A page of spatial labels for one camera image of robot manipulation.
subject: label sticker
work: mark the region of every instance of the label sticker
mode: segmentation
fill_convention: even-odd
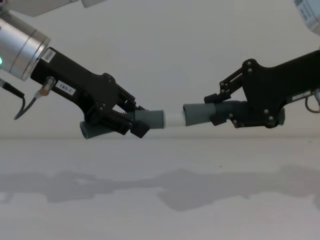
[[[55,85],[56,88],[66,92],[67,94],[70,94],[71,96],[73,96],[76,92],[76,89],[74,89],[73,87],[69,86],[68,84],[65,84],[62,81],[58,81],[57,84]]]
[[[52,49],[48,49],[42,56],[41,59],[45,60],[48,64],[51,62],[51,60],[54,58],[56,55],[56,52],[53,51]]]
[[[311,91],[307,91],[307,92],[295,95],[295,96],[292,97],[292,102],[300,100],[300,99],[303,99],[303,98],[311,96],[311,95],[312,95]]]

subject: metal cylinder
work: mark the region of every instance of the metal cylinder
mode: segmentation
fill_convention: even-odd
[[[0,66],[25,81],[49,45],[50,39],[8,11],[0,12]]]

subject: white label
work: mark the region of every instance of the white label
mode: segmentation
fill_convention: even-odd
[[[73,87],[69,86],[68,84],[65,84],[62,81],[58,81],[57,84],[55,85],[56,88],[66,92],[67,94],[70,94],[71,96],[73,96],[76,92],[76,89],[74,89]]]
[[[292,97],[292,102],[293,102],[293,101],[297,101],[297,100],[299,100],[299,99],[303,99],[304,97],[307,97],[307,96],[311,96],[311,91],[307,91],[307,92],[298,94],[298,95],[296,95],[296,96],[293,96],[293,97]]]
[[[45,60],[48,64],[51,62],[51,60],[54,58],[56,55],[56,52],[48,49],[42,56],[42,59]]]

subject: white wall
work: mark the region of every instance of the white wall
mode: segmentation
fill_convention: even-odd
[[[139,105],[152,110],[180,111],[183,104],[202,103],[248,58],[271,67],[319,46],[291,0],[109,0],[87,9],[76,2],[36,18],[18,16],[76,62],[112,74]],[[30,98],[39,88],[32,80],[0,76]],[[244,96],[239,92],[234,99]],[[19,99],[1,92],[0,137],[81,137],[83,114],[55,93],[15,122],[19,108]],[[318,136],[319,117],[298,102],[287,107],[286,125],[276,130],[206,124],[149,136]]]
[[[1,239],[318,240],[319,143],[1,140]]]

